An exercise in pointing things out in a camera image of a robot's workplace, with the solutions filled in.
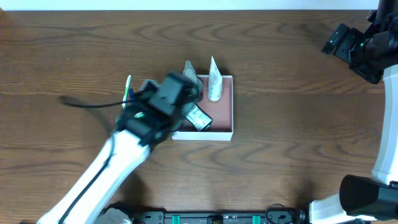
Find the clear pump soap bottle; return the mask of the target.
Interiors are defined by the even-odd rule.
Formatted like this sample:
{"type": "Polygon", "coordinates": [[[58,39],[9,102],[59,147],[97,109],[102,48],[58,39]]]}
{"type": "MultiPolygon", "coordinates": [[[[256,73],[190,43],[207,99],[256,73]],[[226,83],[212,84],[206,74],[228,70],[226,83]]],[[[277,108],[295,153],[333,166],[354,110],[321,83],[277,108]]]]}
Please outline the clear pump soap bottle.
{"type": "Polygon", "coordinates": [[[197,77],[196,71],[190,60],[185,61],[183,75],[189,78],[198,88],[199,101],[203,99],[203,82],[197,77]]]}

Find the green white soap box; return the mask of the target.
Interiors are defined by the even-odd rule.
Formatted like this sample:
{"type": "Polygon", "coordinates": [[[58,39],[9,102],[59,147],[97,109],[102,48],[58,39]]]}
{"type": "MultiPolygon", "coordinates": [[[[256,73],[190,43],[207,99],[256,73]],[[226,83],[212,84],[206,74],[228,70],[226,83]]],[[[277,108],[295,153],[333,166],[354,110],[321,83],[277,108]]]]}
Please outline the green white soap box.
{"type": "Polygon", "coordinates": [[[192,109],[186,115],[186,119],[193,124],[199,132],[207,130],[213,120],[200,107],[193,105],[192,109]]]}

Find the white patterned cream tube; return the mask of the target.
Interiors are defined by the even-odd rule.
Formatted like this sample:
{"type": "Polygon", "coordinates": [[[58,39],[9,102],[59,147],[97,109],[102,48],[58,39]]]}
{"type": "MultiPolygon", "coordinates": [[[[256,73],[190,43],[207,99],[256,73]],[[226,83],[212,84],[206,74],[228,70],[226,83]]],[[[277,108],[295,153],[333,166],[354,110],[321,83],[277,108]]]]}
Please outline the white patterned cream tube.
{"type": "Polygon", "coordinates": [[[222,97],[223,77],[216,65],[214,57],[211,57],[209,77],[208,77],[208,99],[218,101],[222,97]]]}

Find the blue disposable razor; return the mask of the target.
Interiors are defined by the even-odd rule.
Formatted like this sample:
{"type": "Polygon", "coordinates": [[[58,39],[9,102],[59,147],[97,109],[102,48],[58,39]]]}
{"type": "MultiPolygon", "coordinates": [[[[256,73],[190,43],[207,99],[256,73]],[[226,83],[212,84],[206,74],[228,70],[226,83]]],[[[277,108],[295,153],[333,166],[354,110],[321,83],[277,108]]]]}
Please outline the blue disposable razor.
{"type": "Polygon", "coordinates": [[[134,91],[133,91],[133,89],[130,88],[128,93],[129,93],[129,99],[132,101],[134,99],[134,91]]]}

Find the green white toothbrush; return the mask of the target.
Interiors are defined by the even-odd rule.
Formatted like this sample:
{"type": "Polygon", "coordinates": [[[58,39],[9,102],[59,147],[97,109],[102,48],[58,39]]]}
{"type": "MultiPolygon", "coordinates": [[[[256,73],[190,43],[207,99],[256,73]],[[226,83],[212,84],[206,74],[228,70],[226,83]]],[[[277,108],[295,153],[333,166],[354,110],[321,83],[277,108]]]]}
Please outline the green white toothbrush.
{"type": "Polygon", "coordinates": [[[131,79],[132,79],[132,75],[128,75],[127,76],[127,80],[126,80],[126,84],[125,84],[122,109],[124,109],[126,107],[126,101],[127,101],[127,97],[128,97],[128,94],[129,94],[131,79]]]}

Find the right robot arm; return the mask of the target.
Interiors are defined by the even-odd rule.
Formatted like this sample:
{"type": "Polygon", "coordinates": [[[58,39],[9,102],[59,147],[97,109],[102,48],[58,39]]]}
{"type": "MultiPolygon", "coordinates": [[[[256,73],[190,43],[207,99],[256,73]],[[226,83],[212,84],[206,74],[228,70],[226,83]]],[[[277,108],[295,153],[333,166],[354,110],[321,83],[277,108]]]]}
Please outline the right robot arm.
{"type": "Polygon", "coordinates": [[[370,223],[397,219],[397,25],[376,20],[366,32],[341,24],[322,49],[367,82],[384,87],[384,118],[367,177],[346,175],[339,191],[309,205],[310,223],[370,223]]]}

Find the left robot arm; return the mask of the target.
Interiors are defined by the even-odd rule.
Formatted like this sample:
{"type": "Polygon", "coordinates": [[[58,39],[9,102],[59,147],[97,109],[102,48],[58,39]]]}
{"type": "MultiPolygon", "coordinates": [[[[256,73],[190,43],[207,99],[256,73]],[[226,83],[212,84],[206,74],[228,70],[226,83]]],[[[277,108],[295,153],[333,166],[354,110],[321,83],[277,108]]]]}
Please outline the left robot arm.
{"type": "Polygon", "coordinates": [[[94,223],[124,180],[182,125],[199,100],[195,82],[170,72],[161,84],[148,80],[141,90],[117,102],[123,109],[109,139],[76,184],[39,223],[94,223]]]}

